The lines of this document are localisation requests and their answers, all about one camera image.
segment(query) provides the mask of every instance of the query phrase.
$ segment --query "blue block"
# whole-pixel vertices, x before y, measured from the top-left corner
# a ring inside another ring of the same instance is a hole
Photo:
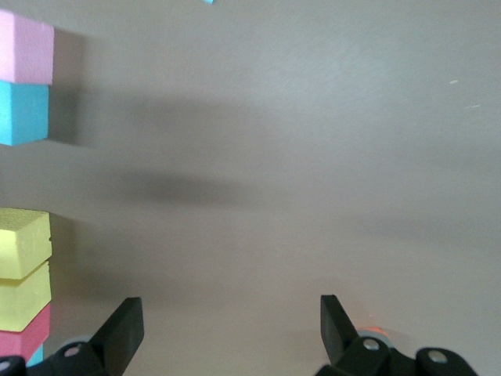
[[[0,143],[19,145],[49,135],[49,87],[0,81]]]
[[[37,351],[33,354],[30,360],[27,361],[26,367],[34,366],[35,364],[39,364],[44,359],[44,346],[40,346]]]

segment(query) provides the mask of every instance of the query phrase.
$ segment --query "black metal bracket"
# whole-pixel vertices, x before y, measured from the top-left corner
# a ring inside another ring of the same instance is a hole
[[[120,376],[143,337],[141,298],[127,298],[89,342],[66,345],[28,368],[20,356],[0,357],[0,376]]]
[[[331,365],[316,376],[477,376],[455,352],[425,348],[411,359],[377,338],[360,337],[335,295],[321,298],[322,340]]]

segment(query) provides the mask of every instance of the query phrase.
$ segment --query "light pink block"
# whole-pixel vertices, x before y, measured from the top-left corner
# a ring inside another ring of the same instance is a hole
[[[50,304],[28,324],[16,333],[13,331],[0,331],[0,356],[22,356],[28,360],[49,337]]]
[[[52,84],[54,27],[0,9],[0,80]]]

